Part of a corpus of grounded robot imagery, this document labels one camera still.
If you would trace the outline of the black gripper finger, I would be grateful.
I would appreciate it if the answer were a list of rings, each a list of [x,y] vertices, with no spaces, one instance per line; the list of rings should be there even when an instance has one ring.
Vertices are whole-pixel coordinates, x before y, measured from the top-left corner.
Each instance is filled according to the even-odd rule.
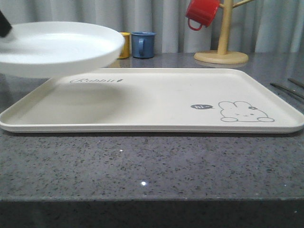
[[[4,14],[0,11],[0,37],[5,38],[12,30],[12,25],[9,23]]]

